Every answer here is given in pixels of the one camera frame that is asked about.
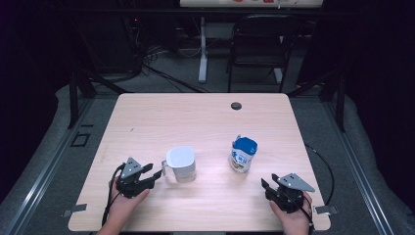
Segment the table leg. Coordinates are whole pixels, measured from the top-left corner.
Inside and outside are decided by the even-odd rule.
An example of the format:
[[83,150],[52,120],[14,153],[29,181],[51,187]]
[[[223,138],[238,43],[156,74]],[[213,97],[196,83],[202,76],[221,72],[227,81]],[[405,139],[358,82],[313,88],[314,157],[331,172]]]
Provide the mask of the table leg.
[[207,56],[207,38],[205,34],[205,18],[201,19],[201,65],[199,67],[199,82],[207,81],[208,56]]
[[281,71],[281,69],[274,69],[274,76],[275,76],[275,81],[277,82],[277,84],[281,84],[281,80],[283,78],[283,73]]

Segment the tripod leg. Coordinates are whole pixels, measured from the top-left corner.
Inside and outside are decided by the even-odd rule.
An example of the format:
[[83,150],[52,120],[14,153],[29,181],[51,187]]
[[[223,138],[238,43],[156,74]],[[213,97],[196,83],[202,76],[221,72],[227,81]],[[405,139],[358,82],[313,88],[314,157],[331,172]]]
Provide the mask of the tripod leg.
[[329,102],[333,99],[333,96],[339,88],[340,77],[341,74],[336,71],[334,72],[333,77],[326,81],[326,84],[324,85],[323,89],[320,91],[320,94],[318,95],[321,102]]
[[334,71],[331,71],[331,72],[329,72],[325,75],[322,75],[322,76],[318,77],[317,79],[308,82],[306,85],[304,85],[304,86],[288,93],[287,95],[288,95],[288,97],[296,97],[299,94],[301,94],[302,92],[307,91],[307,90],[311,89],[313,86],[317,85],[318,83],[326,80],[328,77],[330,77],[334,73],[335,73]]
[[84,98],[92,99],[97,94],[97,91],[95,90],[94,86],[89,80],[87,74],[83,72],[76,72],[75,82],[77,87],[79,87],[79,90]]
[[95,74],[95,73],[91,72],[90,70],[84,70],[84,72],[85,72],[86,75],[90,76],[92,79],[94,79],[94,80],[100,82],[101,84],[107,86],[108,88],[112,89],[118,95],[122,94],[122,93],[131,93],[131,92],[128,92],[128,91],[122,89],[119,86],[114,85],[112,82],[104,79],[103,77],[101,77],[98,74]]
[[340,84],[338,91],[338,99],[336,105],[336,123],[342,132],[345,132],[344,115],[345,115],[345,90],[346,76],[344,73],[340,75]]

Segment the cable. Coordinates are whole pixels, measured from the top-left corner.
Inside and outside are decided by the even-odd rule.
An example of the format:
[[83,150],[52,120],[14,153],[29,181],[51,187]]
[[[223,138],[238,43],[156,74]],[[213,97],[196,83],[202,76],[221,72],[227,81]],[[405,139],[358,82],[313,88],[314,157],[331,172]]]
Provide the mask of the cable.
[[[187,55],[186,53],[184,53],[184,51],[190,51],[190,50],[197,50],[197,51],[195,53],[193,53],[192,55]],[[201,50],[202,50],[201,47],[194,48],[194,49],[190,49],[190,48],[188,48],[188,49],[181,49],[181,48],[179,48],[178,49],[178,52],[180,52],[180,55],[182,55],[184,57],[191,58],[191,57],[197,56],[199,54],[199,52],[201,52]]]
[[[302,213],[304,213],[304,215],[307,217],[307,219],[308,219],[308,226],[309,226],[308,234],[311,234],[314,231],[314,222],[312,221],[312,216],[311,216],[312,214],[310,215],[309,213],[307,213],[304,210],[303,207],[301,207],[296,201],[294,201],[292,198],[290,198],[290,196],[288,196],[284,191],[281,191],[281,193],[284,194],[284,196],[287,197],[288,200],[290,200],[294,205],[296,205],[296,207],[298,209],[300,209],[302,211]],[[303,197],[307,200],[308,206],[311,209],[311,203],[308,201],[308,199],[305,196],[303,196]]]
[[118,197],[118,195],[119,195],[119,193],[118,193],[118,194],[114,197],[114,199],[111,201],[111,195],[112,195],[112,193],[113,193],[113,185],[114,185],[114,181],[115,181],[115,176],[116,176],[116,174],[117,174],[120,170],[123,170],[123,169],[124,169],[124,167],[125,167],[125,163],[123,163],[122,165],[120,165],[119,167],[117,167],[117,168],[116,168],[116,170],[115,170],[115,172],[114,172],[114,174],[113,174],[113,177],[112,177],[112,179],[111,179],[111,181],[110,181],[110,190],[109,190],[109,193],[108,193],[107,206],[105,207],[104,214],[103,214],[102,226],[104,226],[104,224],[107,222],[107,217],[108,217],[108,214],[109,214],[109,212],[110,212],[110,206],[113,204],[114,200],[115,200],[115,199],[116,199],[116,197]]
[[108,81],[110,81],[112,83],[122,82],[122,81],[130,80],[130,79],[136,77],[137,75],[139,75],[140,73],[141,73],[141,71],[136,70],[136,71],[132,71],[132,72],[128,73],[125,76],[121,76],[121,77],[117,77],[117,78],[107,78],[106,77],[106,80],[108,80]]
[[181,93],[183,93],[182,89],[180,87],[176,86],[171,80],[167,79],[168,83],[170,83],[172,86],[176,87],[177,90],[179,90]]
[[166,74],[166,73],[164,73],[162,71],[156,70],[156,69],[154,69],[154,68],[152,68],[152,67],[150,67],[150,66],[148,66],[146,64],[144,64],[143,67],[147,68],[149,71],[151,71],[151,72],[153,72],[153,73],[155,73],[155,74],[157,74],[157,75],[159,75],[159,76],[161,76],[161,77],[163,77],[163,78],[165,78],[167,80],[172,80],[172,81],[174,81],[174,82],[176,82],[176,83],[178,83],[178,84],[180,84],[182,86],[185,86],[185,87],[187,87],[187,88],[189,88],[189,89],[191,89],[191,90],[193,90],[193,91],[195,91],[197,93],[205,93],[205,92],[208,92],[203,87],[195,86],[195,85],[192,85],[192,84],[187,83],[185,81],[182,81],[182,80],[179,80],[177,78],[174,78],[171,75],[168,75],[168,74]]
[[306,148],[308,148],[308,149],[310,149],[312,152],[314,152],[314,154],[316,154],[318,157],[320,157],[320,159],[323,161],[323,163],[326,165],[326,167],[329,169],[329,172],[330,172],[330,176],[332,177],[332,189],[331,189],[331,191],[330,191],[330,195],[329,195],[329,198],[327,199],[327,201],[326,201],[326,203],[325,203],[325,205],[327,206],[327,205],[329,205],[330,204],[330,201],[332,200],[332,197],[333,197],[333,193],[334,193],[334,190],[335,190],[335,176],[333,175],[333,171],[332,171],[332,169],[330,168],[330,166],[329,166],[329,164],[326,162],[326,160],[315,150],[315,149],[313,149],[311,146],[309,146],[309,145],[307,145],[307,144],[305,144],[304,143],[304,145],[305,145],[305,147]]

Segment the tabletop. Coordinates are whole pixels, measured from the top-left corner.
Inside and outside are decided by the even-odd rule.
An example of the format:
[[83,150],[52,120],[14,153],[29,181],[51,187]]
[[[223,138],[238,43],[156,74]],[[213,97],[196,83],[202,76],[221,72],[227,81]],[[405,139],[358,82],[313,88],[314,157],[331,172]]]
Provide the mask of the tabletop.
[[[233,103],[240,110],[231,108]],[[228,163],[238,135],[257,143],[249,173]],[[296,173],[314,189],[314,206],[323,206],[290,101],[285,94],[123,94],[115,105],[74,212],[72,231],[97,231],[108,197],[108,182],[129,157],[154,164],[142,178],[161,169],[167,151],[192,146],[197,178],[177,183],[172,170],[156,181],[124,231],[281,231],[261,187],[263,178],[277,187],[271,174]],[[330,219],[313,214],[316,230]]]
[[180,0],[181,7],[320,8],[323,0]]

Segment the mug handle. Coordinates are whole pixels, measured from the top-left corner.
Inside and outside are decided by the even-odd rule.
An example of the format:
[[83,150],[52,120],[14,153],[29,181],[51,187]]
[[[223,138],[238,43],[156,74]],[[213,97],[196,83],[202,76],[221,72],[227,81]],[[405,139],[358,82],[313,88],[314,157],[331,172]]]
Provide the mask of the mug handle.
[[165,168],[168,166],[167,161],[164,160],[161,162],[161,171],[162,171],[162,176],[165,176]]

